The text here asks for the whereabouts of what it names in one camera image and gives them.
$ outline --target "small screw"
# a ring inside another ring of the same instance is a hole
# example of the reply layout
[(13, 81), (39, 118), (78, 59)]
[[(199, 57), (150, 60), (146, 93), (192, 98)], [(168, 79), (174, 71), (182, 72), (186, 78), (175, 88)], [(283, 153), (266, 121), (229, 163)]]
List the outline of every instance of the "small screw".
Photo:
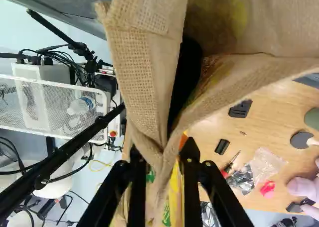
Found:
[(48, 180), (48, 179), (44, 179), (44, 180), (41, 181), (41, 184), (42, 184), (42, 185), (46, 185), (46, 184), (48, 184), (48, 183), (49, 183), (49, 180)]

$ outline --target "gray round object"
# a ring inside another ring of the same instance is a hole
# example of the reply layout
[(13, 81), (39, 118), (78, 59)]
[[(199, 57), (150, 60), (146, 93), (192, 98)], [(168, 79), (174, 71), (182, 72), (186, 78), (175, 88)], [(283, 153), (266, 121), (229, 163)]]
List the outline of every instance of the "gray round object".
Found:
[(306, 149), (309, 146), (307, 141), (309, 138), (312, 138), (314, 135), (310, 132), (302, 131), (293, 135), (290, 139), (290, 144), (297, 149)]

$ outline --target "plastic water bottle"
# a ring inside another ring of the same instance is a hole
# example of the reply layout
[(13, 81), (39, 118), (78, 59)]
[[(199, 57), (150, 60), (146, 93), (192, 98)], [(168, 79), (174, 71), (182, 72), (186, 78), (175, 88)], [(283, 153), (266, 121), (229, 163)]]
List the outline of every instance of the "plastic water bottle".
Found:
[(89, 96), (80, 97), (71, 102), (70, 107), (66, 110), (69, 115), (86, 114), (95, 107), (95, 100)]

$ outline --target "yellow cable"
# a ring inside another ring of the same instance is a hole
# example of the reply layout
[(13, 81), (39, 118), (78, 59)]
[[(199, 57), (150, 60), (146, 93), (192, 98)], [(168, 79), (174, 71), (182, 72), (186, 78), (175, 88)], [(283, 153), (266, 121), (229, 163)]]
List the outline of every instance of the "yellow cable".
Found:
[[(98, 163), (102, 164), (103, 167), (102, 167), (101, 169), (98, 169), (98, 170), (93, 170), (93, 169), (92, 169), (92, 163), (93, 163), (93, 162), (98, 162)], [(92, 161), (90, 161), (90, 163), (89, 163), (89, 169), (90, 169), (90, 171), (92, 171), (92, 172), (102, 171), (105, 167), (112, 167), (112, 166), (113, 166), (113, 165), (111, 165), (111, 162), (110, 162), (109, 164), (106, 164), (106, 163), (104, 163), (103, 161), (99, 161), (99, 160), (92, 160)]]

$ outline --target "pink toy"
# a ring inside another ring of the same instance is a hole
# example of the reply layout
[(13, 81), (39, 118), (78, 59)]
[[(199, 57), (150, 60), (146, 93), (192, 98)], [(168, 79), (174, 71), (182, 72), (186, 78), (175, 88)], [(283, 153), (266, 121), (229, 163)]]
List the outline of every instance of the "pink toy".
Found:
[(273, 198), (275, 194), (276, 184), (274, 181), (267, 181), (264, 186), (260, 189), (260, 193), (267, 199)]
[[(319, 159), (315, 161), (319, 168)], [(287, 184), (288, 192), (293, 196), (306, 196), (312, 201), (319, 202), (319, 177), (313, 181), (295, 177)], [(309, 205), (300, 206), (300, 208), (309, 216), (319, 221), (319, 209)]]

